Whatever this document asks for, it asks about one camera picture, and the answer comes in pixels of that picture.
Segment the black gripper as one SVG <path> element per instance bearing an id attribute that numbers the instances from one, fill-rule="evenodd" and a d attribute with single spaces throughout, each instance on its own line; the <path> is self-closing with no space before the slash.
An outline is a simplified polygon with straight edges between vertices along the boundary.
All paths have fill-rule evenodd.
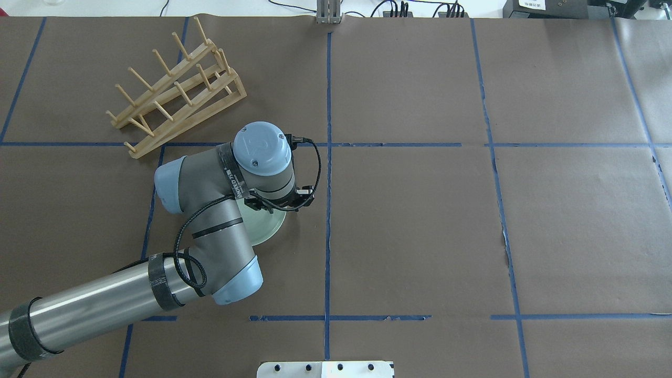
<path id="1" fill-rule="evenodd" d="M 255 211 L 298 212 L 314 201 L 315 186 L 294 186 L 284 195 L 261 190 L 250 191 L 249 195 L 250 197 L 245 198 L 245 205 Z"/>

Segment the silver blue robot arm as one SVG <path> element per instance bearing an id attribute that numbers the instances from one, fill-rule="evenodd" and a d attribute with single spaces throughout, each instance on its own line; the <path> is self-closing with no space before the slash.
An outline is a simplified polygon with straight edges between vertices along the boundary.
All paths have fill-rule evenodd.
<path id="1" fill-rule="evenodd" d="M 195 299 L 227 306 L 257 292 L 264 279 L 237 202 L 271 214 L 309 206 L 319 182 L 296 184 L 293 153 L 303 143 L 319 150 L 310 138 L 256 121 L 230 143 L 159 166 L 156 196 L 169 213 L 185 215 L 171 251 L 3 313 L 2 377 Z"/>

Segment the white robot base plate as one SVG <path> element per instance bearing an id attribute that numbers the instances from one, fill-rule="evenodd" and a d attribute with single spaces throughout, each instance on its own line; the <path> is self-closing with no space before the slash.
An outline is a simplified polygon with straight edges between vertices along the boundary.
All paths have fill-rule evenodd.
<path id="1" fill-rule="evenodd" d="M 257 377 L 395 377 L 390 361 L 292 361 L 260 364 Z"/>

